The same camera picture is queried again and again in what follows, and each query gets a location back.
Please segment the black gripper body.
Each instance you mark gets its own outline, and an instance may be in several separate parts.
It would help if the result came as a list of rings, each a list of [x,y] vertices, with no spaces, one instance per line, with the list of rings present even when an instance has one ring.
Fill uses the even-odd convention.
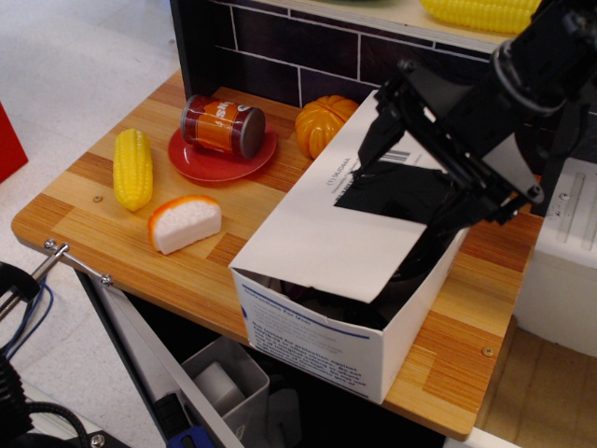
[[[514,136],[539,111],[501,68],[465,86],[403,61],[375,98],[378,114],[386,109],[401,113],[405,133],[448,172],[454,193],[485,189],[484,219],[504,223],[527,203],[543,202],[545,193]]]

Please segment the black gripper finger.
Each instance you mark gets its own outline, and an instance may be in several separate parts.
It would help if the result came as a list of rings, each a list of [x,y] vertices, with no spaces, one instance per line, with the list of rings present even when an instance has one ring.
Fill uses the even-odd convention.
[[[405,131],[405,122],[400,112],[395,109],[386,109],[380,112],[369,126],[358,149],[360,165],[354,172],[354,176],[364,175],[370,166],[401,140]]]
[[[485,217],[485,189],[460,189],[432,216],[423,236],[442,238],[479,223]]]

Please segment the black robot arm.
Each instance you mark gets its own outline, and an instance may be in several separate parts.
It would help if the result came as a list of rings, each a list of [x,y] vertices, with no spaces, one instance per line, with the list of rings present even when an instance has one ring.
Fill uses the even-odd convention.
[[[514,138],[523,125],[580,112],[596,90],[596,6],[550,1],[499,46],[474,86],[410,61],[376,93],[343,203],[425,224],[434,234],[506,222],[544,193]]]

